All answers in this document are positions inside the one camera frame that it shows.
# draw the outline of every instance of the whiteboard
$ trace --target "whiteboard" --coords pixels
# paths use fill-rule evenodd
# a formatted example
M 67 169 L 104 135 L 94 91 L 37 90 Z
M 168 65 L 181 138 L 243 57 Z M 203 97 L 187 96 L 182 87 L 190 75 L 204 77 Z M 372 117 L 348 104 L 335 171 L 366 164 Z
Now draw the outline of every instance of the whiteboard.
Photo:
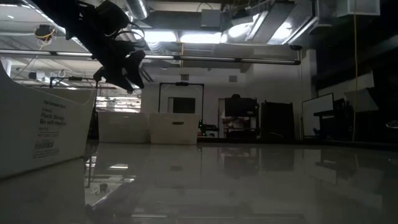
M 319 117 L 314 113 L 333 110 L 333 94 L 320 96 L 303 102 L 304 136 L 314 136 L 313 129 L 320 129 Z

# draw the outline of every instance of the ceiling light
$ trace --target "ceiling light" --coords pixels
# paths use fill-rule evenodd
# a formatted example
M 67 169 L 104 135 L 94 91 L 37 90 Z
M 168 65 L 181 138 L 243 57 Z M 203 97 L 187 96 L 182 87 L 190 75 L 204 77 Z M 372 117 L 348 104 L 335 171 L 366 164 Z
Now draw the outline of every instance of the ceiling light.
M 59 56 L 86 56 L 91 57 L 91 53 L 77 53 L 77 52 L 57 52 Z
M 233 26 L 229 29 L 228 34 L 231 37 L 239 37 L 240 35 L 245 34 L 249 29 L 250 26 L 252 25 L 252 22 L 244 23 L 244 24 L 239 24 L 236 26 Z
M 27 4 L 28 6 L 30 6 L 32 9 L 35 9 L 35 7 L 31 4 L 29 4 L 29 2 L 27 2 L 26 0 L 22 0 L 25 4 Z
M 1 49 L 2 54 L 26 54 L 26 55 L 51 55 L 50 52 L 39 51 L 39 50 L 6 50 Z
M 253 26 L 251 27 L 250 33 L 249 35 L 246 37 L 246 40 L 252 40 L 253 37 L 255 36 L 255 34 L 257 34 L 257 31 L 260 29 L 260 26 L 262 24 L 262 22 L 264 22 L 264 20 L 266 19 L 268 15 L 268 11 L 263 11 L 259 16 L 256 16 L 256 20 L 254 20 L 254 16 L 253 16 Z
M 260 14 L 259 13 L 257 13 L 256 15 L 254 15 L 252 18 L 253 18 L 253 22 L 256 22 L 256 20 L 257 20 L 257 18 L 260 16 Z
M 143 36 L 142 31 L 140 30 L 132 30 L 137 32 L 139 35 Z M 145 32 L 145 41 L 149 43 L 156 42 L 176 42 L 177 37 L 175 36 L 175 32 L 171 30 L 146 30 Z M 141 37 L 134 34 L 134 37 L 139 40 Z
M 269 39 L 267 44 L 281 44 L 283 41 L 290 37 L 292 33 L 292 25 L 289 22 L 284 22 L 276 30 L 275 34 Z
M 221 39 L 221 33 L 217 32 L 214 34 L 185 34 L 180 38 L 183 43 L 193 44 L 219 44 Z
M 168 56 L 168 55 L 146 55 L 145 59 L 162 59 L 162 60 L 173 60 L 173 56 Z
M 300 32 L 298 32 L 296 35 L 294 35 L 287 43 L 292 44 L 298 37 L 300 37 L 308 28 L 310 28 L 316 21 L 318 20 L 318 17 L 312 18 L 312 20 L 305 26 L 303 27 Z
M 226 43 L 227 41 L 228 41 L 228 36 L 227 36 L 226 34 L 223 34 L 223 35 L 221 36 L 220 42 L 221 42 L 221 43 Z
M 127 164 L 116 164 L 110 167 L 111 169 L 128 169 L 129 166 Z
M 17 7 L 15 4 L 0 4 L 0 6 Z

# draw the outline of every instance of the glossy floor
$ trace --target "glossy floor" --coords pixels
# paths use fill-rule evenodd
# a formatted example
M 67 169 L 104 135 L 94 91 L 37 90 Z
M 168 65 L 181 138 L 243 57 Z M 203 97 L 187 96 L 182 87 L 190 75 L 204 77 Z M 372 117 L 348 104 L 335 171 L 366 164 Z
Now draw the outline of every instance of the glossy floor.
M 398 223 L 394 152 L 100 144 L 91 167 L 94 223 Z

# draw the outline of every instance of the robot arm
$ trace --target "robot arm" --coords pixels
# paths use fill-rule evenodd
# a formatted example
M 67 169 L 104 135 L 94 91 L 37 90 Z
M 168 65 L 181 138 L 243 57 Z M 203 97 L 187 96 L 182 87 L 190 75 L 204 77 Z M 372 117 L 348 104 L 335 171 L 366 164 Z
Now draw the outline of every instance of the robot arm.
M 103 67 L 94 75 L 100 80 L 132 92 L 131 83 L 144 87 L 139 64 L 143 50 L 135 51 L 136 43 L 115 40 L 120 29 L 130 23 L 125 13 L 114 3 L 104 1 L 98 7 L 76 0 L 32 0 L 49 18 L 64 27 L 67 39 L 77 37 Z

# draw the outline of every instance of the pipe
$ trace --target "pipe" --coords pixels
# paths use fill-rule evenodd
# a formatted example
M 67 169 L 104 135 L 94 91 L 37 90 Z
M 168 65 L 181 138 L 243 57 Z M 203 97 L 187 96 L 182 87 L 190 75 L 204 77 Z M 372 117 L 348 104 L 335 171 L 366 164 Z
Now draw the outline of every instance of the pipe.
M 35 35 L 34 33 L 21 33 L 21 32 L 0 32 L 0 35 L 8 35 L 8 36 L 27 36 L 27 35 Z
M 90 53 L 79 52 L 55 52 L 44 50 L 9 50 L 0 49 L 0 54 L 6 55 L 41 55 L 52 57 L 91 57 Z M 189 60 L 202 62 L 231 62 L 231 63 L 260 63 L 271 65 L 300 65 L 300 60 L 283 60 L 274 58 L 239 58 L 239 57 L 207 57 L 193 55 L 146 55 L 145 59 L 153 60 Z
M 126 0 L 126 7 L 137 20 L 143 20 L 149 15 L 149 7 L 145 0 Z

